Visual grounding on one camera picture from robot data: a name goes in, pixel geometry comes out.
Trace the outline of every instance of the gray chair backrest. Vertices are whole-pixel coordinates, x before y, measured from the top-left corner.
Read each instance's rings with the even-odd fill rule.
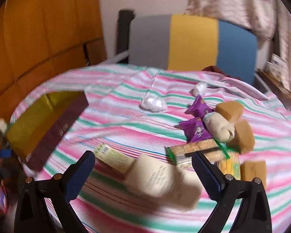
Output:
[[[130,24],[130,64],[167,69],[171,15],[135,18]]]

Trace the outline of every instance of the purple snack wrapper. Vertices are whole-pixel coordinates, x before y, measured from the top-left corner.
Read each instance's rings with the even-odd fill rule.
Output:
[[[179,122],[179,126],[183,129],[190,143],[212,138],[200,118],[196,117],[188,121]]]
[[[213,112],[213,109],[209,108],[202,97],[198,95],[186,112],[203,119],[206,114]]]

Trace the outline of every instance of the yellow fabric panel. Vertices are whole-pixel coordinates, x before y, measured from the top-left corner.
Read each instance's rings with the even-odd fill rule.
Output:
[[[173,15],[169,34],[168,70],[201,71],[216,65],[218,20]]]

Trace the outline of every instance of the snack bar package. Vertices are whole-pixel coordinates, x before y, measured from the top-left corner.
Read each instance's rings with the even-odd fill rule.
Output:
[[[223,151],[219,149],[212,138],[200,142],[171,146],[167,148],[167,151],[172,161],[180,168],[192,167],[192,155],[196,151],[202,151],[211,163],[225,159]]]
[[[106,144],[99,145],[94,150],[95,157],[103,163],[111,166],[120,173],[127,173],[132,167],[135,159],[129,157]]]

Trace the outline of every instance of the clutter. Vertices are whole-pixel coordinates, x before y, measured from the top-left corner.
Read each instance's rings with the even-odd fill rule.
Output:
[[[212,112],[204,116],[205,123],[210,134],[218,142],[228,142],[235,137],[234,125],[228,122],[222,115]]]
[[[219,150],[214,139],[206,139],[200,142],[175,145],[166,148],[169,157],[180,168],[192,167],[192,155],[196,151],[201,151],[211,162],[217,162],[225,158],[224,153]]]
[[[217,167],[225,174],[231,174],[236,180],[241,179],[241,170],[239,164],[239,154],[237,152],[228,151],[229,159],[223,159],[217,163]]]
[[[213,112],[213,109],[209,108],[200,95],[196,97],[193,104],[187,109],[186,113],[192,114],[195,117],[201,119],[208,113]]]
[[[179,122],[179,126],[183,129],[190,143],[212,138],[210,133],[205,129],[202,120],[198,117]]]
[[[5,120],[3,118],[0,118],[0,132],[2,134],[5,134],[5,132],[7,131],[7,129],[8,129],[7,123],[5,122]]]
[[[202,190],[195,172],[144,154],[136,160],[124,184],[132,193],[183,211],[196,208]]]
[[[227,143],[228,146],[239,148],[241,154],[251,152],[255,146],[255,136],[246,120],[235,123],[235,137]]]
[[[237,122],[244,112],[244,106],[236,101],[218,103],[215,110],[230,123]]]
[[[241,180],[252,181],[254,178],[258,177],[263,186],[266,187],[266,162],[264,161],[245,161],[241,164]]]
[[[132,167],[135,159],[129,157],[106,144],[99,145],[94,150],[95,157],[100,159],[103,163],[111,166],[116,171],[120,173],[127,173]]]
[[[167,110],[167,104],[161,97],[146,96],[140,103],[140,106],[152,112]]]
[[[194,86],[192,94],[195,97],[197,97],[198,95],[202,96],[205,94],[206,89],[207,89],[207,83],[201,81]]]

